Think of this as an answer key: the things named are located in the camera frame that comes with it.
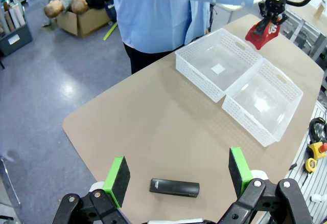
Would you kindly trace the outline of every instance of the black rectangular object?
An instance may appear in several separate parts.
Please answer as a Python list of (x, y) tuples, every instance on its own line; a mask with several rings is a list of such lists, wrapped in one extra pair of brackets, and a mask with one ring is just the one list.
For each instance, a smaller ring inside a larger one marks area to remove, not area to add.
[(0, 38), (0, 50), (5, 55), (15, 52), (33, 40), (27, 24)]
[(171, 180), (152, 179), (150, 183), (150, 192), (184, 196), (197, 197), (200, 191), (200, 184), (195, 182), (179, 182)]

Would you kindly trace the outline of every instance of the white plastic basket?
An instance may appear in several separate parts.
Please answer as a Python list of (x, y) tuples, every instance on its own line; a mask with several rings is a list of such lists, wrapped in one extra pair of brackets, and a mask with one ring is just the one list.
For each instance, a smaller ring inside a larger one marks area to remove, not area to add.
[(260, 54), (224, 29), (175, 53), (176, 69), (215, 102), (247, 70), (262, 61)]
[(281, 140), (302, 96), (290, 78), (264, 59), (230, 87), (222, 108), (266, 147)]

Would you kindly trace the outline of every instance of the white label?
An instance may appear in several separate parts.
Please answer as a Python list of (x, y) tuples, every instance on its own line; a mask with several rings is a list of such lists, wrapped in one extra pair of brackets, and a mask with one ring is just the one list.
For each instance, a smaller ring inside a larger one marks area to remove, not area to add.
[(222, 65), (218, 64), (212, 67), (211, 70), (213, 70), (217, 75), (219, 75), (225, 70), (225, 68)]
[(19, 40), (20, 40), (19, 36), (18, 35), (14, 35), (13, 37), (10, 37), (8, 39), (8, 42), (9, 42), (10, 45), (13, 45), (15, 42), (17, 42)]

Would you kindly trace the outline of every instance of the black hose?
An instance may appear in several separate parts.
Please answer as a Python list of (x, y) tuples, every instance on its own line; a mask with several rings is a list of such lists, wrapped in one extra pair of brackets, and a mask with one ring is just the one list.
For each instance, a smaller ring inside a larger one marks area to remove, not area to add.
[(304, 0), (302, 2), (291, 2), (291, 1), (287, 1), (286, 3), (288, 5), (291, 5), (291, 6), (295, 6), (295, 7), (303, 7), (305, 6), (306, 4), (308, 4), (311, 0)]

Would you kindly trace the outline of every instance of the black cable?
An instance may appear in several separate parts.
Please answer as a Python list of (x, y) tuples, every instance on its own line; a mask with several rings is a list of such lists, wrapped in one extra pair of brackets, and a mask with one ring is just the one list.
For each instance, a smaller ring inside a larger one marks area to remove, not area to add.
[(310, 144), (327, 142), (327, 125), (323, 118), (314, 118), (309, 124)]
[(287, 1), (286, 3), (288, 5), (291, 5), (291, 6), (295, 6), (295, 7), (303, 7), (305, 6), (306, 4), (308, 4), (311, 0), (304, 0), (302, 2), (291, 2), (291, 1)]

